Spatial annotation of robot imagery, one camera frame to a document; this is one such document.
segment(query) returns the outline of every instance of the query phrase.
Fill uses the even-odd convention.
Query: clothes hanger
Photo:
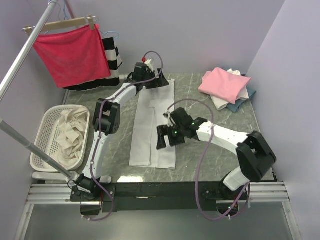
[[[120,37],[120,34],[119,34],[117,31],[107,31],[107,32],[103,32],[103,31],[101,31],[101,30],[99,30],[99,31],[100,31],[100,33],[102,33],[103,35],[110,34],[110,33],[112,33],[112,34],[117,34],[117,37],[114,37],[113,39],[118,39],[118,38]]]
[[[87,17],[73,18],[65,21],[50,22],[43,27],[41,32],[53,31],[58,29],[67,29],[67,28],[78,27],[82,25],[88,25],[88,24],[90,25],[90,29],[94,30],[96,28],[94,18],[97,18],[97,17],[89,15]],[[23,30],[28,35],[30,35],[34,28],[35,28],[34,26],[25,26]]]

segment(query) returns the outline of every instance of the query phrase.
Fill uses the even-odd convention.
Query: blue folded cloth
[[[246,87],[247,91],[248,91],[248,95],[249,95],[249,99],[251,99],[255,93],[256,90],[250,88],[249,86]],[[246,100],[237,100],[235,101],[235,104],[231,104],[229,103],[226,107],[233,113],[238,112],[238,110],[240,109],[240,106],[245,102]]]

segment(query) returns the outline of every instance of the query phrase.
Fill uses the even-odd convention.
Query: marble table
[[[250,133],[259,131],[252,103],[246,101],[237,113],[228,109],[218,111],[210,96],[198,92],[203,74],[168,74],[167,80],[175,79],[175,100],[197,99],[208,104],[214,112],[214,123],[238,132]],[[70,91],[66,104],[86,106],[91,114],[90,121],[99,98],[107,98],[119,89],[117,87],[99,87],[86,91]],[[176,169],[155,169],[129,166],[130,150],[134,119],[138,104],[138,96],[121,106],[120,128],[108,146],[103,163],[103,174],[112,177],[113,182],[191,182],[195,180],[196,167],[200,155],[206,144],[193,139],[186,139],[186,143],[176,147]],[[202,105],[185,101],[176,107],[183,107],[194,119],[202,117],[211,119],[209,111]],[[94,129],[90,124],[85,158],[82,166],[77,170],[81,172],[88,160],[93,144]],[[202,163],[201,181],[220,181],[228,172],[239,166],[238,158],[233,153],[211,145]],[[270,170],[263,178],[265,181],[274,181],[273,171]]]

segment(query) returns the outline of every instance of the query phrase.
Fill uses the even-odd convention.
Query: white wall
[[[304,240],[320,239],[320,1],[286,0],[248,76]]]
[[[77,17],[98,16],[102,31],[120,33],[122,73],[133,72],[150,50],[161,54],[164,73],[205,73],[217,66],[246,73],[284,0],[70,2]]]
[[[26,0],[1,2],[0,81],[28,38],[22,28],[35,25],[38,20]],[[32,50],[0,102],[0,117],[34,141],[44,113],[61,104],[64,94],[65,90],[56,88]],[[28,150],[0,132],[0,238],[3,240],[13,239],[21,219],[32,181],[29,157]]]

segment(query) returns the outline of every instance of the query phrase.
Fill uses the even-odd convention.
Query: white folded cloth
[[[136,109],[129,165],[132,167],[175,169],[176,147],[157,150],[157,126],[168,124],[163,116],[175,101],[175,80],[169,86],[143,89]]]
[[[233,71],[232,68],[230,68],[227,72],[228,72],[228,73],[231,73],[231,74],[233,74],[233,75],[241,76],[241,72],[240,72],[240,71],[238,71],[238,70]],[[212,101],[213,101],[216,109],[218,109],[218,110],[221,110],[221,109],[226,108],[227,105],[229,104],[229,102],[227,102],[227,101],[225,101],[225,100],[223,100],[223,99],[221,99],[221,98],[219,98],[219,97],[216,97],[216,96],[210,96],[210,97],[211,97],[211,99],[212,99]],[[240,93],[239,93],[239,95],[238,95],[238,97],[237,97],[237,100],[239,100],[239,99],[240,99],[240,100],[247,100],[247,99],[249,99],[249,94],[248,94],[248,90],[247,90],[246,87],[244,87],[244,88],[240,91]]]
[[[50,157],[66,168],[74,165],[81,158],[87,117],[88,109],[85,107],[61,112],[58,122],[61,134],[55,140],[59,148]]]

